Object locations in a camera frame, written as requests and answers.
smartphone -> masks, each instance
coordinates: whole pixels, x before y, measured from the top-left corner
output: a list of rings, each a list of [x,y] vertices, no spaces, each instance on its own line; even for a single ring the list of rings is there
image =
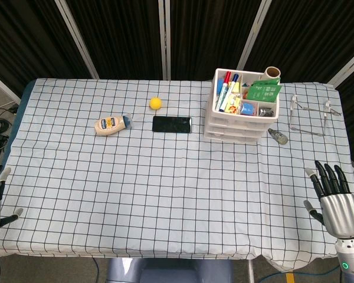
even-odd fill
[[[152,131],[191,133],[191,117],[153,116]]]

table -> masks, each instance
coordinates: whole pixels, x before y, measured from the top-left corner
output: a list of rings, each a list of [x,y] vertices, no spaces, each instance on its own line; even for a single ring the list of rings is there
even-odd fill
[[[24,213],[0,229],[0,255],[262,254],[280,269],[335,255],[335,238],[303,206],[308,199],[319,208],[304,168],[315,159],[340,164],[354,192],[343,116],[330,117],[327,136],[318,137],[290,131],[288,109],[297,94],[311,108],[330,98],[342,112],[338,92],[284,84],[273,128],[290,141],[279,146],[265,133],[257,145],[242,145],[203,137],[210,88],[199,81],[38,79],[24,93],[6,162],[12,173],[2,216],[19,207]],[[154,96],[164,103],[157,112],[148,107]],[[122,113],[133,114],[133,128],[95,136],[97,119]],[[155,113],[191,116],[192,133],[153,133]],[[320,113],[297,113],[298,126],[321,130]]]

green packet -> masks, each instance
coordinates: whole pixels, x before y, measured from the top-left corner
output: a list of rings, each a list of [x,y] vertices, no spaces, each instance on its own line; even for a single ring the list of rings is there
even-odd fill
[[[252,85],[262,85],[262,84],[272,84],[272,85],[277,85],[281,78],[272,78],[270,80],[263,80],[263,81],[255,81]]]
[[[252,85],[249,88],[247,100],[276,102],[281,85]]]

paper roll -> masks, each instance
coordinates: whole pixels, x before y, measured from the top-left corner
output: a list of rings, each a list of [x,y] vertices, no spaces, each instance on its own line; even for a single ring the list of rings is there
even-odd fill
[[[261,80],[270,80],[272,78],[279,78],[280,76],[281,71],[277,67],[267,67],[261,76]]]

mayonnaise bottle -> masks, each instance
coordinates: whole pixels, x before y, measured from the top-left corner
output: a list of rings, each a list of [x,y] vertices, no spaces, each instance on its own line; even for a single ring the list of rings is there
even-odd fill
[[[94,124],[98,136],[107,136],[131,127],[132,118],[130,114],[102,118]]]

